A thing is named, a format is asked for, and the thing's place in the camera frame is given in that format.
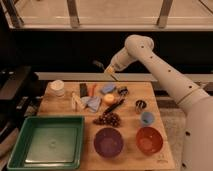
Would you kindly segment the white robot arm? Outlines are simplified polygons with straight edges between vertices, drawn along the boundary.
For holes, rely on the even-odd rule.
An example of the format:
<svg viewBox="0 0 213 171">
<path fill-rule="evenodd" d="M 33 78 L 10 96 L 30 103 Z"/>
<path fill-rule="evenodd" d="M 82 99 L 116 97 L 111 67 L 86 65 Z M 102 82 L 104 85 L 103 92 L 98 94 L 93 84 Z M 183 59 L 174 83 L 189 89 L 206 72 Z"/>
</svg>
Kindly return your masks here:
<svg viewBox="0 0 213 171">
<path fill-rule="evenodd" d="M 113 75 L 140 61 L 186 114 L 181 171 L 213 171 L 213 96 L 166 63 L 147 36 L 130 35 L 105 73 Z"/>
</svg>

